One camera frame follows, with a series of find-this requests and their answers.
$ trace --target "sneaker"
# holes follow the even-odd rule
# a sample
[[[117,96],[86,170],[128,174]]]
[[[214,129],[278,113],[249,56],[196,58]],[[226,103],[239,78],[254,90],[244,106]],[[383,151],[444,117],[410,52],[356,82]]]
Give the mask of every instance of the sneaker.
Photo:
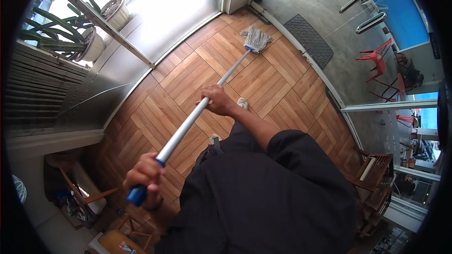
[[[220,140],[222,140],[222,138],[220,138],[218,135],[216,135],[215,133],[214,134],[212,134],[211,136],[210,136],[210,144],[214,144],[214,142],[213,142],[213,139],[214,138],[218,138],[218,141],[220,141]]]
[[[239,100],[237,100],[237,105],[248,111],[248,102],[246,101],[245,98],[243,97],[239,98]]]

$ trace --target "mop head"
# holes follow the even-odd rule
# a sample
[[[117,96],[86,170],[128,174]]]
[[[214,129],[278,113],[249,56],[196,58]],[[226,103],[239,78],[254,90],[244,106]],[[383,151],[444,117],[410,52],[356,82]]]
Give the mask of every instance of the mop head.
[[[267,43],[272,41],[271,36],[251,26],[248,31],[241,31],[240,35],[246,36],[245,44],[243,46],[254,53],[259,53],[259,51],[265,48]]]

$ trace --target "blue panel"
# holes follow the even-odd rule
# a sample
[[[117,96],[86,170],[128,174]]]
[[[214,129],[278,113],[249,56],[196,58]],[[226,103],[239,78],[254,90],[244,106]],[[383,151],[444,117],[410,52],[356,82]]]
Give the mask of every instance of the blue panel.
[[[385,24],[400,49],[428,41],[424,21],[413,0],[374,0],[388,6],[382,10],[388,14]]]
[[[438,98],[437,92],[415,94],[415,100],[427,100],[435,98]],[[419,115],[421,115],[422,128],[438,129],[436,108],[422,108]]]

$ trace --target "black rubber mat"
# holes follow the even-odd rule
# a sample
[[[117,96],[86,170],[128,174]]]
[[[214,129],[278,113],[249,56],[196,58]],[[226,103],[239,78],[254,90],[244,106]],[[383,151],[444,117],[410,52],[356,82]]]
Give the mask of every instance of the black rubber mat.
[[[324,69],[334,52],[320,34],[300,14],[290,19],[284,26]]]

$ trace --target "wrist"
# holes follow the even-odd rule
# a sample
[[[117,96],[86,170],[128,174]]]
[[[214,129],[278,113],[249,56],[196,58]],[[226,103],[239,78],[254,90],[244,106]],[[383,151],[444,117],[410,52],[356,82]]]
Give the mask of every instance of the wrist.
[[[230,112],[229,112],[229,117],[235,119],[235,117],[240,114],[240,111],[243,108],[238,106],[237,104],[234,104],[234,106],[231,106]]]

